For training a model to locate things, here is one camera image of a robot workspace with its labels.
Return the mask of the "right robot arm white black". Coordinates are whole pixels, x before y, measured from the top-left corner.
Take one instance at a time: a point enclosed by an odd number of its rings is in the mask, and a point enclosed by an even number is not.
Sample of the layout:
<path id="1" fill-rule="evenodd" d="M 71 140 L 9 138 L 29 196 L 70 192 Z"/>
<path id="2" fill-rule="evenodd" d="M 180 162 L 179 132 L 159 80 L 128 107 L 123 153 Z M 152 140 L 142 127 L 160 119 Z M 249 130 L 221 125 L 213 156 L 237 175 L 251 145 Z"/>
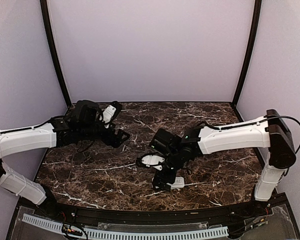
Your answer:
<path id="1" fill-rule="evenodd" d="M 204 123 L 187 129 L 182 137 L 160 128 L 150 142 L 159 153 L 150 158 L 149 166 L 156 168 L 152 187 L 169 191 L 177 171 L 197 157 L 226 150 L 267 148 L 268 158 L 254 188 L 254 199 L 245 205 L 245 213 L 256 217 L 284 172 L 296 162 L 292 133 L 283 119 L 276 110 L 269 109 L 265 116 L 250 121 L 222 126 Z"/>

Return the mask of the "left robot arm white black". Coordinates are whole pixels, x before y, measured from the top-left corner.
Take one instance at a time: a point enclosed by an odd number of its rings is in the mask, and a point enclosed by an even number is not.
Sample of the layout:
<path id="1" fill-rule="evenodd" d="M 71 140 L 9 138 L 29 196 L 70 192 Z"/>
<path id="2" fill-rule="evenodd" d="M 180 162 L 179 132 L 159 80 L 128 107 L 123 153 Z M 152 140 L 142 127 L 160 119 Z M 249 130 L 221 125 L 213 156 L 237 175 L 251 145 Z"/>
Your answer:
<path id="1" fill-rule="evenodd" d="M 90 100 L 79 100 L 66 114 L 51 117 L 34 126 L 0 130 L 0 187 L 40 206 L 50 218 L 57 218 L 60 206 L 48 187 L 35 183 L 11 169 L 3 158 L 16 153 L 65 147 L 83 141 L 101 140 L 113 148 L 120 147 L 130 135 L 113 121 L 122 105 L 111 102 L 105 109 Z"/>

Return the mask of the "white remote control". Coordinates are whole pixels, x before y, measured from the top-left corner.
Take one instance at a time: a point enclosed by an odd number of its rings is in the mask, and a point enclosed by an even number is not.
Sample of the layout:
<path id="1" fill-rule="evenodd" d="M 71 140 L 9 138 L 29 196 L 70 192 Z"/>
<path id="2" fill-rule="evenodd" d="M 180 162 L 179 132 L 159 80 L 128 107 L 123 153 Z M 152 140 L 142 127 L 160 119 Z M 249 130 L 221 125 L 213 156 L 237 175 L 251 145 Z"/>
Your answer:
<path id="1" fill-rule="evenodd" d="M 170 185 L 170 188 L 173 189 L 182 189 L 185 187 L 185 180 L 183 177 L 176 177 L 173 184 Z"/>

